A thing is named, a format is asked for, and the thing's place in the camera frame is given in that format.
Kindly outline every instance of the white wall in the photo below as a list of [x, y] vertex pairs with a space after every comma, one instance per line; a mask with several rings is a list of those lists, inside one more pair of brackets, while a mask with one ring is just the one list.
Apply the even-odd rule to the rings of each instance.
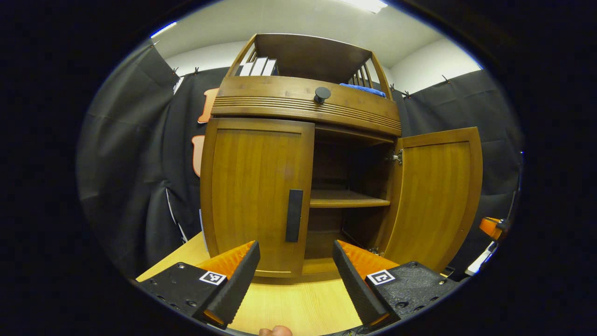
[[390, 69], [396, 90], [415, 93], [469, 72], [480, 70], [477, 62], [460, 47], [440, 39], [408, 55]]
[[[199, 71], [225, 68], [232, 65], [236, 56], [241, 52], [246, 43], [246, 41], [240, 41], [210, 45], [209, 47], [187, 51], [170, 57], [166, 59], [166, 63], [168, 63], [171, 68], [178, 68], [176, 71], [176, 74], [178, 75], [189, 74], [195, 71], [195, 67], [199, 67]], [[156, 49], [159, 51], [159, 44], [156, 45]], [[373, 81], [379, 83], [379, 79], [377, 78], [377, 74], [375, 73], [371, 61], [367, 63], [367, 67], [369, 68]], [[382, 69], [386, 74], [388, 83], [393, 83], [390, 69], [384, 66], [382, 66]]]

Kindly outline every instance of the cabinet door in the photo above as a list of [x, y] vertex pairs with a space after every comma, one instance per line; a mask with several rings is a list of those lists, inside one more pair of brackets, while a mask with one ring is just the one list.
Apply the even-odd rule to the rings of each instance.
[[452, 260], [475, 217], [483, 175], [476, 127], [398, 139], [384, 257], [418, 261], [440, 272]]
[[[201, 212], [211, 256], [258, 240], [257, 276], [300, 275], [314, 140], [312, 123], [210, 120], [201, 165]], [[288, 217], [290, 190], [302, 190], [302, 199], [294, 197], [294, 207], [301, 210], [294, 221]], [[290, 241], [287, 229], [294, 235]]]

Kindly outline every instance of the wooden table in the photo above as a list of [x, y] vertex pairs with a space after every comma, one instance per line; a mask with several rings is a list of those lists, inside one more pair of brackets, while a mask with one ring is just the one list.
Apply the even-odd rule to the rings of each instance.
[[[182, 261], [195, 265], [209, 259], [203, 233], [141, 274], [141, 282]], [[260, 328], [284, 325], [296, 336], [325, 335], [361, 325], [338, 273], [297, 279], [255, 277], [228, 327], [257, 334]]]

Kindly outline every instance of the book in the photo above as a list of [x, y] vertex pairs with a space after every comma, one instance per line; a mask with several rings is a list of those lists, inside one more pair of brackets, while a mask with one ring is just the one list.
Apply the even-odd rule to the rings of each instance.
[[263, 76], [277, 76], [278, 75], [278, 65], [276, 64], [276, 59], [268, 59], [267, 63], [265, 63], [265, 67], [263, 68]]
[[253, 65], [253, 69], [251, 70], [251, 76], [261, 76], [263, 73], [263, 67], [267, 62], [267, 57], [258, 57], [255, 60], [255, 65]]
[[242, 66], [242, 70], [241, 70], [241, 73], [239, 74], [239, 76], [249, 76], [252, 68], [253, 68], [253, 62], [245, 63], [245, 65]]

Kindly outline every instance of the blue towel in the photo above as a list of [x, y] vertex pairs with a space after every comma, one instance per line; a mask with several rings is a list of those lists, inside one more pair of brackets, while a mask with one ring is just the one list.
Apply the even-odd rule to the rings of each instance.
[[351, 88], [355, 88], [357, 90], [361, 90], [361, 91], [369, 92], [369, 93], [372, 93], [372, 94], [376, 94], [376, 95], [378, 95], [380, 97], [384, 97], [384, 98], [386, 97], [385, 93], [381, 92], [380, 90], [376, 90], [374, 88], [364, 87], [364, 86], [360, 86], [360, 85], [344, 84], [344, 83], [340, 83], [340, 85], [342, 85], [342, 86], [348, 86], [348, 87], [351, 87]]

